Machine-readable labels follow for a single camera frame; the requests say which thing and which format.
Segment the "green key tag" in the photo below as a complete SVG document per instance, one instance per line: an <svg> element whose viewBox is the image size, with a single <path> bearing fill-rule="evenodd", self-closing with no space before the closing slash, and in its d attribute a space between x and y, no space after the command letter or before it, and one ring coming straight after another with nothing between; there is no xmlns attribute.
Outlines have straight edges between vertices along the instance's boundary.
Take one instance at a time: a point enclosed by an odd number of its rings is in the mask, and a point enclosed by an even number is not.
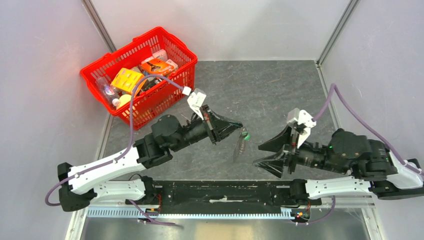
<svg viewBox="0 0 424 240"><path fill-rule="evenodd" d="M242 132L241 132L241 137L242 137L245 141L247 141L247 140L249 140L249 139L250 139L250 134L249 134L247 131L242 131Z"/></svg>

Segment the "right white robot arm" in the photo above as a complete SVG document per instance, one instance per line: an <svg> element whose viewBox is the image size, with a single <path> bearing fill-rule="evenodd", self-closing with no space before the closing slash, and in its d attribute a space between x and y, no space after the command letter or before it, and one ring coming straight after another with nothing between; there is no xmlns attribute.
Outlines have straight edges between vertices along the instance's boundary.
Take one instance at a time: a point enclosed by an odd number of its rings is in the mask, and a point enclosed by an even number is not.
<svg viewBox="0 0 424 240"><path fill-rule="evenodd" d="M258 149L271 155L253 165L278 178L284 172L293 173L298 165L340 174L333 179L293 180L288 197L296 205L328 196L376 195L380 200L402 200L424 194L423 178L411 170L419 166L416 159L403 166L382 141L341 128L327 145L321 145L304 141L298 127L286 126Z"/></svg>

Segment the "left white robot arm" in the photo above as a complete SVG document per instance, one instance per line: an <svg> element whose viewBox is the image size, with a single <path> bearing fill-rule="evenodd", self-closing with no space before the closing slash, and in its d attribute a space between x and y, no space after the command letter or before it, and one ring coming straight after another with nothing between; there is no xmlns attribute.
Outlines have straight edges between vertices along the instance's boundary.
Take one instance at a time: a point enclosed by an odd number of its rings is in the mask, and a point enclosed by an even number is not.
<svg viewBox="0 0 424 240"><path fill-rule="evenodd" d="M207 105L200 116L182 125L174 115L164 115L151 126L151 133L134 141L113 155L95 162L73 166L67 162L57 167L60 181L59 205L64 212L84 209L92 203L123 201L152 205L158 199L153 180L142 176L135 180L117 177L141 172L170 161L172 152L180 151L208 138L216 144L243 127L240 121L221 116Z"/></svg>

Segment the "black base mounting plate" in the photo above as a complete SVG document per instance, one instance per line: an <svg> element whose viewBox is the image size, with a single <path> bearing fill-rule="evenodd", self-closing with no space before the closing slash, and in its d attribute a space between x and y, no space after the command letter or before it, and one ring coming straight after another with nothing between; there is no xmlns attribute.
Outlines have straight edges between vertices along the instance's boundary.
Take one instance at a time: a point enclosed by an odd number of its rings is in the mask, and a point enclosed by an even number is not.
<svg viewBox="0 0 424 240"><path fill-rule="evenodd" d="M308 199L302 179L148 180L135 203L158 205L162 214L277 214L282 207L322 205Z"/></svg>

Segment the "red plastic shopping basket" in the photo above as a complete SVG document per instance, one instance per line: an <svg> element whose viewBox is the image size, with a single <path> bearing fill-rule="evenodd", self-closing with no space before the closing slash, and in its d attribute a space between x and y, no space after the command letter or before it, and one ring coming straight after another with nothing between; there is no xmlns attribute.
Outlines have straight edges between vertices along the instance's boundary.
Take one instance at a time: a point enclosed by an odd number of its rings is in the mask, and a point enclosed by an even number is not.
<svg viewBox="0 0 424 240"><path fill-rule="evenodd" d="M116 108L109 103L99 91L96 79L105 77L108 81L112 81L121 68L129 69L139 65L158 50L165 50L167 56L178 65L178 70L172 73L169 78L182 87L193 88L195 85L195 67L198 62L197 56L180 39L161 26L133 38L132 42L113 53L106 53L82 68L80 75L85 80L94 98L112 116L129 124L131 114L128 104ZM148 91L142 92L134 98L133 129L138 130L145 126L183 97L182 90L167 81L160 82Z"/></svg>

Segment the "white small box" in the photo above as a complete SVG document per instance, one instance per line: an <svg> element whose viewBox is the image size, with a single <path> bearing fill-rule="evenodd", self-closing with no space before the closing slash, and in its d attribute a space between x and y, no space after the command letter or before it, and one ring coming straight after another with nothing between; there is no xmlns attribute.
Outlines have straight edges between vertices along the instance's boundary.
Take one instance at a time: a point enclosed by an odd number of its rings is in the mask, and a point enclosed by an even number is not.
<svg viewBox="0 0 424 240"><path fill-rule="evenodd" d="M166 62L169 58L168 58L168 54L164 49L160 49L156 52L154 52L150 57L147 57L146 59L144 59L141 64L144 64L152 59L160 59L164 62Z"/></svg>

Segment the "yellow round ball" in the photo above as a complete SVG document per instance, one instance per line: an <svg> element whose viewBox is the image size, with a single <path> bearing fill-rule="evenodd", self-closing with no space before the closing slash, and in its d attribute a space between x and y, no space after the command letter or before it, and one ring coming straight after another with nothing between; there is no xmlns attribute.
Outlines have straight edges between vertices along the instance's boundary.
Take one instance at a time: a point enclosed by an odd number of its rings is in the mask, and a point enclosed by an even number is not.
<svg viewBox="0 0 424 240"><path fill-rule="evenodd" d="M119 98L119 104L116 106L116 109L122 108L124 105L130 103L132 96L130 94L123 94Z"/></svg>

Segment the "yellow orange carton box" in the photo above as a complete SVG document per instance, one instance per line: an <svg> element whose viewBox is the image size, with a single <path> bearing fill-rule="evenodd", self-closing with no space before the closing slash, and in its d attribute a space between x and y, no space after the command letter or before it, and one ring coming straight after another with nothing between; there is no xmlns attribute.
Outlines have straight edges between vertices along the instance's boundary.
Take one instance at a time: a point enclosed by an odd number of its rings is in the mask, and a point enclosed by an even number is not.
<svg viewBox="0 0 424 240"><path fill-rule="evenodd" d="M136 84L144 77L141 72L123 67L112 80L111 86L132 95Z"/></svg>

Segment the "clear plastic bottle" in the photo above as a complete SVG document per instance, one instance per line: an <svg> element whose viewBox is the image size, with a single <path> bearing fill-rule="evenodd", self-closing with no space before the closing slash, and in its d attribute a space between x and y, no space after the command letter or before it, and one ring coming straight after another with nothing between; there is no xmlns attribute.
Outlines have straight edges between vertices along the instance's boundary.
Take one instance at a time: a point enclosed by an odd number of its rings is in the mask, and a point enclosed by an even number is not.
<svg viewBox="0 0 424 240"><path fill-rule="evenodd" d="M109 84L105 77L98 77L95 80L95 83L97 89L100 91L101 95L108 104L113 107L117 107L120 105L120 95L116 92L116 90L114 90L114 88Z"/></svg>

